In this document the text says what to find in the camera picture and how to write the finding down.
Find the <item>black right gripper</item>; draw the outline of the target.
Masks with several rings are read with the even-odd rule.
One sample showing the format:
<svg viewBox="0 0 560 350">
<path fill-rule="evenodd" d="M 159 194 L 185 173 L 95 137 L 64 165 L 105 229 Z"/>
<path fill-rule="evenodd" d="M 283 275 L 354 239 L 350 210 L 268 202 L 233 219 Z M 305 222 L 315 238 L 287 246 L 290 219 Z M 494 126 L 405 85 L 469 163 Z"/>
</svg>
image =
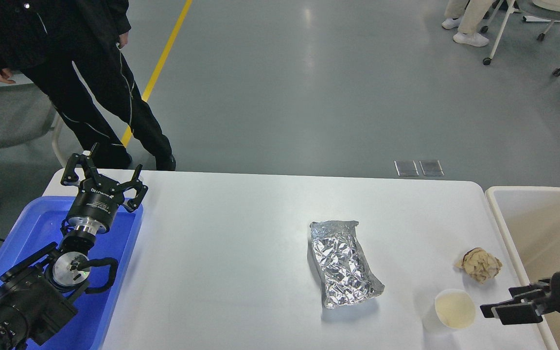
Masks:
<svg viewBox="0 0 560 350">
<path fill-rule="evenodd" d="M 538 324 L 543 322 L 542 315 L 560 313 L 560 272 L 549 279 L 508 290 L 514 299 L 480 305 L 484 317 L 499 319 L 504 325 Z"/>
</svg>

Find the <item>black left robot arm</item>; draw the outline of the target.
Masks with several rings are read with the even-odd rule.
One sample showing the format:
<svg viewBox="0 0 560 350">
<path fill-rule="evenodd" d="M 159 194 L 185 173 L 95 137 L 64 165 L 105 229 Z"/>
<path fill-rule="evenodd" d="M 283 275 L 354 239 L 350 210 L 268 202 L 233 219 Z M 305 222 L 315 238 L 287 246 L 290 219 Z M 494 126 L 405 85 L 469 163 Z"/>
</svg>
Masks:
<svg viewBox="0 0 560 350">
<path fill-rule="evenodd" d="M 63 186 L 78 193 L 61 223 L 63 238 L 51 242 L 4 272 L 0 280 L 0 350 L 24 350 L 27 341 L 44 344 L 68 324 L 83 294 L 103 293 L 115 284 L 116 258 L 90 259 L 96 237 L 110 231 L 118 208 L 140 208 L 148 187 L 140 180 L 142 164 L 129 181 L 99 173 L 90 151 L 69 157 Z"/>
</svg>

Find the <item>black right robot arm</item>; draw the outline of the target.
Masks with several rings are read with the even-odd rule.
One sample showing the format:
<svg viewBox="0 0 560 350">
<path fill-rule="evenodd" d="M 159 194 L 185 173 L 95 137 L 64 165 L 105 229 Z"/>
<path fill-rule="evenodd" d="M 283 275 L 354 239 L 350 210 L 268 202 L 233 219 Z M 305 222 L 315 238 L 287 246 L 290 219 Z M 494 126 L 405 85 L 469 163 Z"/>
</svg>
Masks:
<svg viewBox="0 0 560 350">
<path fill-rule="evenodd" d="M 509 293 L 509 300 L 482 304 L 482 315 L 509 325 L 542 323 L 543 315 L 560 314 L 560 272 L 526 286 L 511 287 Z"/>
</svg>

